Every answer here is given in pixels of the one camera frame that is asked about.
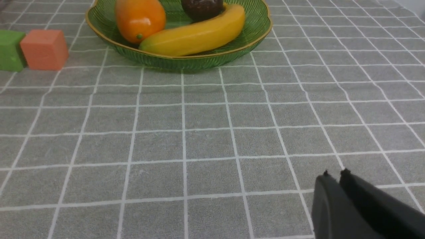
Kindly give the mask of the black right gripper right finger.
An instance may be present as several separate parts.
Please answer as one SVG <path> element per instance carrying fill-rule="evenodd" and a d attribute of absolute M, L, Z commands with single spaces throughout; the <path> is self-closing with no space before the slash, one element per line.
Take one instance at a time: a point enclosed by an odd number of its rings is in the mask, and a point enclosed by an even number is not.
<path fill-rule="evenodd" d="M 362 218 L 386 239 L 423 239 L 424 214 L 345 168 L 339 185 Z"/>

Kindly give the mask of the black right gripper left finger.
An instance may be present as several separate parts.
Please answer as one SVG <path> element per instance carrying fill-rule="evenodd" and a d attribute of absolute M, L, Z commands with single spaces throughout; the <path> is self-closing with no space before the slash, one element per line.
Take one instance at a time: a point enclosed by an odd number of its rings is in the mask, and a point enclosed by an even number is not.
<path fill-rule="evenodd" d="M 312 222 L 316 239 L 381 239 L 328 171 L 317 176 Z"/>

